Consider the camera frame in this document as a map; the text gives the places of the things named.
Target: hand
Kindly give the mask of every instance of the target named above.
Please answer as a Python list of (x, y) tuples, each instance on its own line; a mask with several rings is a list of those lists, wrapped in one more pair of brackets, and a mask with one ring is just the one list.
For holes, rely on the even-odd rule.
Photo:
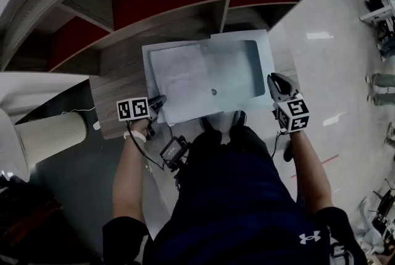
[(130, 130), (137, 131), (146, 137), (148, 134), (147, 131), (148, 125), (149, 125), (149, 121), (147, 118), (136, 120), (131, 123)]

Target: shirt sleeve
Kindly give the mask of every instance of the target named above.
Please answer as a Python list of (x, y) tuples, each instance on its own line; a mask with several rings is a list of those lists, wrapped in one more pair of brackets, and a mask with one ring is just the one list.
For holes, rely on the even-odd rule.
[(152, 247), (147, 226), (130, 217), (118, 217), (103, 227), (105, 265), (142, 264), (143, 256)]
[(354, 264), (367, 263), (364, 252), (355, 240), (347, 214), (342, 209), (336, 207), (324, 208), (319, 210), (315, 217), (319, 223), (328, 227), (331, 237), (353, 255)]

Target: forearm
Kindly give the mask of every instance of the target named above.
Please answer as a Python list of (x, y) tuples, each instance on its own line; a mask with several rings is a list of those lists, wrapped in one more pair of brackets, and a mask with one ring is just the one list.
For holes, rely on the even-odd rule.
[(125, 140), (112, 189), (114, 217), (133, 217), (144, 222), (143, 156), (130, 137)]
[(315, 213), (332, 206), (331, 186), (308, 137), (303, 131), (289, 134), (292, 142), (296, 177), (307, 209)]

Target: red line on floor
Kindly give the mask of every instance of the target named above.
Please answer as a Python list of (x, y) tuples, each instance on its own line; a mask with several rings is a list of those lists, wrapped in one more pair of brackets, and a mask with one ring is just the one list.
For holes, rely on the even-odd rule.
[(337, 155), (335, 155), (335, 156), (332, 156), (331, 158), (328, 158), (328, 159), (324, 160), (323, 162), (321, 162), (321, 164), (324, 165), (325, 163), (327, 163), (327, 162), (329, 162), (329, 161), (332, 161), (333, 159), (338, 158), (338, 157), (339, 157), (339, 154), (337, 154)]

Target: wristband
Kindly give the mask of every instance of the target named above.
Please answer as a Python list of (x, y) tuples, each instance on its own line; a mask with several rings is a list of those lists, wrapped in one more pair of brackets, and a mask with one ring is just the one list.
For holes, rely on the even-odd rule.
[[(141, 133), (137, 132), (137, 131), (131, 131), (131, 134), (135, 137), (140, 139), (141, 141), (143, 141), (144, 143), (147, 142), (147, 139), (144, 135), (142, 135)], [(125, 131), (125, 133), (123, 134), (123, 138), (126, 140), (126, 137), (130, 135), (129, 131)]]

